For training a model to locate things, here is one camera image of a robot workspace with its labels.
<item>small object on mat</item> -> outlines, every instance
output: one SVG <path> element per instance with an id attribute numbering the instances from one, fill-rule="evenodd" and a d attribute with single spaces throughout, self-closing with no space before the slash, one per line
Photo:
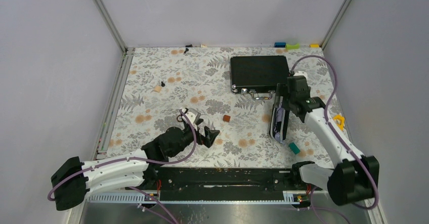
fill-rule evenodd
<path id="1" fill-rule="evenodd" d="M 153 88 L 153 90 L 157 93 L 159 93 L 162 90 L 162 87 L 157 85 L 156 87 Z"/>
<path id="2" fill-rule="evenodd" d="M 225 122 L 229 122 L 231 120 L 231 117 L 229 115 L 224 115 L 224 119 Z"/>
<path id="3" fill-rule="evenodd" d="M 299 43 L 296 44 L 286 44 L 286 49 L 287 50 L 296 50 L 299 49 Z"/>
<path id="4" fill-rule="evenodd" d="M 344 129 L 344 122 L 346 121 L 346 118 L 344 118 L 343 116 L 337 114 L 332 119 L 335 121 L 335 123 L 338 126 L 338 128 L 342 131 Z"/>
<path id="5" fill-rule="evenodd" d="M 289 143 L 288 146 L 293 151 L 293 153 L 295 153 L 295 155 L 301 152 L 301 150 L 293 142 Z"/>
<path id="6" fill-rule="evenodd" d="M 285 42 L 275 42 L 274 43 L 274 48 L 284 48 L 284 47 L 286 47 Z"/>

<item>yellow block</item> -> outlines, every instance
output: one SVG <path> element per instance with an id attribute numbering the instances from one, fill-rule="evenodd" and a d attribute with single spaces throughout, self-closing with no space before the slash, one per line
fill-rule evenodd
<path id="1" fill-rule="evenodd" d="M 339 127 L 339 129 L 342 131 L 344 129 L 344 122 L 346 121 L 346 118 L 342 117 L 341 115 L 337 114 L 335 117 L 332 118 L 336 125 Z"/>

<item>floral mat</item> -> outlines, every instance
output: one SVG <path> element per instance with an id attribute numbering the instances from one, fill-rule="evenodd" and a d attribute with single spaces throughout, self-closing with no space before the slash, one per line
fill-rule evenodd
<path id="1" fill-rule="evenodd" d="M 286 142 L 295 142 L 301 150 L 297 155 L 268 134 L 273 100 L 255 101 L 250 95 L 231 93 L 230 58 L 268 55 L 284 55 L 291 67 L 302 56 L 323 53 L 312 48 L 189 48 L 184 54 L 184 48 L 136 48 L 107 156 L 131 152 L 171 126 L 183 128 L 176 117 L 179 108 L 187 107 L 202 114 L 201 128 L 207 125 L 221 133 L 211 148 L 197 146 L 190 158 L 175 166 L 282 168 L 309 160 L 332 167 L 314 133 L 293 114 Z M 333 86 L 325 63 L 306 59 L 296 70 L 308 74 L 312 97 L 326 101 Z M 165 87 L 155 91 L 162 81 Z M 336 97 L 329 111 L 332 116 L 340 113 Z M 230 122 L 223 121 L 225 114 L 231 116 Z M 174 159 L 183 158 L 191 148 Z"/>

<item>briefcase handle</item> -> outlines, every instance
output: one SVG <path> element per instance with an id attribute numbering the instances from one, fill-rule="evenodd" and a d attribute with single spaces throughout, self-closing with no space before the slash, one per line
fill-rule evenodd
<path id="1" fill-rule="evenodd" d="M 249 91 L 249 94 L 252 96 L 252 98 L 254 99 L 254 100 L 269 100 L 269 99 L 272 99 L 273 98 L 273 94 L 275 93 L 276 91 L 268 91 L 268 93 L 270 94 L 270 96 L 269 97 L 256 97 L 255 98 L 255 94 L 258 94 L 255 90 L 250 90 Z"/>

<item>white wall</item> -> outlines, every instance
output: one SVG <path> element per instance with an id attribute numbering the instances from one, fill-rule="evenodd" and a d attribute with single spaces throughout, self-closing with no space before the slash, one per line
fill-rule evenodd
<path id="1" fill-rule="evenodd" d="M 429 0 L 353 0 L 325 55 L 352 140 L 380 162 L 389 224 L 427 222 Z"/>
<path id="2" fill-rule="evenodd" d="M 51 175 L 90 157 L 120 50 L 92 0 L 0 4 L 0 223 L 61 223 Z"/>
<path id="3" fill-rule="evenodd" d="M 320 43 L 344 0 L 103 0 L 128 46 Z"/>

